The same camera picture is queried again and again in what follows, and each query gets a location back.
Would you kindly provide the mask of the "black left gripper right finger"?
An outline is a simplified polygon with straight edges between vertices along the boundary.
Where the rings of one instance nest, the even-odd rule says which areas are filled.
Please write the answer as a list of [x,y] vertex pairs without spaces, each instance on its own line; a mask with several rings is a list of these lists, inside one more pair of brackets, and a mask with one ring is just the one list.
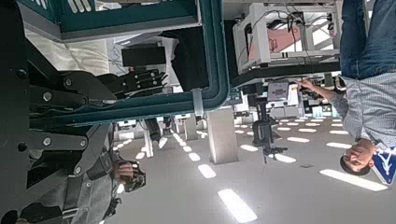
[[110,124],[60,127],[29,132],[29,155],[39,159],[47,154],[73,164],[71,176],[87,172],[99,159]]

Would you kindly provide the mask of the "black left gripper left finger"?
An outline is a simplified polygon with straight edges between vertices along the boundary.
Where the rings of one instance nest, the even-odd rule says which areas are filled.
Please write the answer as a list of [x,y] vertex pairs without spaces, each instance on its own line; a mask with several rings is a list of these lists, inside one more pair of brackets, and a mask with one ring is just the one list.
[[152,69],[123,76],[105,74],[94,76],[85,71],[62,71],[52,86],[30,86],[30,105],[43,107],[105,106],[130,97],[160,93],[165,72]]

